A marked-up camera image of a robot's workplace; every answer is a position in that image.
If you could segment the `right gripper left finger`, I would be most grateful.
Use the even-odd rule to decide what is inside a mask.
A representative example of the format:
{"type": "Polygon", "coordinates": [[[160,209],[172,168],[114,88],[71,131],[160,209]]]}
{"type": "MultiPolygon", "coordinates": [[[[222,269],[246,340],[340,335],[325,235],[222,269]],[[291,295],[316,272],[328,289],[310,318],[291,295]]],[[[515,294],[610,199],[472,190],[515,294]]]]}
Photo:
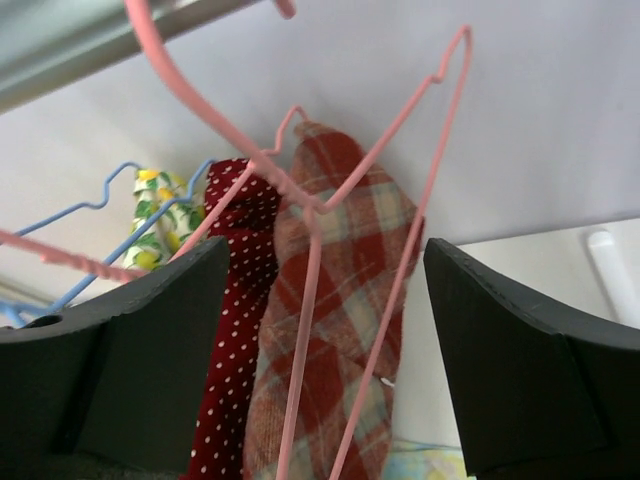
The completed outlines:
{"type": "Polygon", "coordinates": [[[159,270],[1,331],[5,479],[173,479],[189,464],[230,253],[159,270]]]}

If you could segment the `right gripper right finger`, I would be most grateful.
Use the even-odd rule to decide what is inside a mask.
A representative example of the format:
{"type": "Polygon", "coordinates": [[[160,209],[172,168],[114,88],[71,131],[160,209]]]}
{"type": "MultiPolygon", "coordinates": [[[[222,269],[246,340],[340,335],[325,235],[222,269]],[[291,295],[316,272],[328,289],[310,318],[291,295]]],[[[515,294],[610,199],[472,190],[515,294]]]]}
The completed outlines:
{"type": "Polygon", "coordinates": [[[449,242],[423,256],[467,472],[635,479],[639,332],[504,276],[449,242]]]}

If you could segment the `pastel floral cloth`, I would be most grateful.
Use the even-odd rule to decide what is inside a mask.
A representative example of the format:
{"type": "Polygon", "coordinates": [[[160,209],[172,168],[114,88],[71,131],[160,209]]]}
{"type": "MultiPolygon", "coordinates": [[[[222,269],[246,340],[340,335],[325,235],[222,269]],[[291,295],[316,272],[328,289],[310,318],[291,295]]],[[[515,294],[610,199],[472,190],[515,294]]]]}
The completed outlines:
{"type": "Polygon", "coordinates": [[[383,469],[382,479],[467,479],[459,448],[396,439],[383,469]]]}

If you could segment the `red plaid skirt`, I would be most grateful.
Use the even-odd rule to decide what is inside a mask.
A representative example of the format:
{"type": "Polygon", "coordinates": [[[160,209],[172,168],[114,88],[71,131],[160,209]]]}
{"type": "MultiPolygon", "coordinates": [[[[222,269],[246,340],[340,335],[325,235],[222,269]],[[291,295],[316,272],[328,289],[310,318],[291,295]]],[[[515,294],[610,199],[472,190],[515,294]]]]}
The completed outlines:
{"type": "MultiPolygon", "coordinates": [[[[291,178],[326,201],[365,155],[346,133],[296,125],[291,178]]],[[[288,479],[329,479],[417,210],[374,163],[337,208],[318,217],[322,254],[288,479]]],[[[258,335],[256,379],[244,440],[243,479],[276,479],[309,256],[298,205],[282,201],[274,226],[279,272],[258,335]]],[[[339,479],[381,479],[414,247],[339,479]]]]}

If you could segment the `pink wire hanger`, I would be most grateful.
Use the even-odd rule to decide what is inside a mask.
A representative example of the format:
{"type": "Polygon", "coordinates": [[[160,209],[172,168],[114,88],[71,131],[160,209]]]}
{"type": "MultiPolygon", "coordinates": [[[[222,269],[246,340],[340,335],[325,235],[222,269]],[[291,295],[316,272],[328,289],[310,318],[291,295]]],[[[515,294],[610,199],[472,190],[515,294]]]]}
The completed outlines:
{"type": "MultiPolygon", "coordinates": [[[[276,131],[274,147],[262,149],[262,154],[276,156],[281,153],[285,129],[296,113],[303,119],[308,118],[306,111],[300,105],[292,106],[276,131]]],[[[129,282],[143,275],[142,272],[113,267],[86,255],[66,251],[4,229],[1,230],[1,244],[36,254],[43,263],[63,265],[107,280],[129,282]]]]}
{"type": "Polygon", "coordinates": [[[368,362],[361,378],[359,390],[355,397],[353,407],[332,466],[330,476],[331,478],[336,479],[342,471],[349,449],[349,444],[353,437],[356,424],[364,404],[366,389],[372,378],[373,369],[381,351],[382,342],[390,323],[392,310],[398,300],[400,288],[403,283],[402,277],[408,268],[411,253],[418,243],[419,226],[424,219],[425,210],[431,197],[440,162],[449,139],[452,124],[457,113],[460,98],[470,69],[473,55],[473,30],[470,25],[463,25],[460,27],[447,47],[438,70],[425,77],[398,116],[384,131],[372,149],[361,160],[359,165],[353,170],[345,182],[336,190],[336,193],[327,201],[322,201],[301,189],[284,170],[276,166],[272,161],[272,156],[278,154],[281,149],[282,138],[280,136],[275,138],[275,145],[272,149],[260,149],[249,137],[237,129],[233,123],[231,123],[221,112],[211,105],[183,76],[181,70],[175,65],[173,59],[165,48],[164,41],[161,38],[152,18],[148,2],[128,1],[125,4],[125,8],[141,50],[146,55],[156,74],[165,83],[171,93],[200,120],[226,139],[230,144],[239,149],[250,160],[242,176],[221,199],[217,207],[219,209],[223,209],[236,195],[240,187],[244,185],[246,180],[252,174],[257,174],[274,186],[278,193],[285,199],[298,204],[303,211],[304,223],[310,236],[310,252],[308,256],[296,347],[292,363],[292,376],[289,384],[282,438],[279,449],[276,471],[276,476],[279,479],[285,479],[289,475],[290,457],[294,442],[297,414],[312,326],[312,317],[315,307],[323,239],[323,232],[318,223],[318,218],[321,215],[333,212],[339,204],[344,201],[356,184],[373,166],[383,149],[403,126],[412,111],[421,101],[428,88],[433,84],[440,84],[444,81],[449,62],[457,47],[462,46],[464,48],[461,71],[456,82],[456,87],[444,121],[440,139],[431,162],[425,188],[411,224],[411,229],[402,252],[398,271],[394,278],[390,296],[381,319],[381,324],[378,329],[375,342],[372,346],[371,353],[368,357],[368,362]]]}

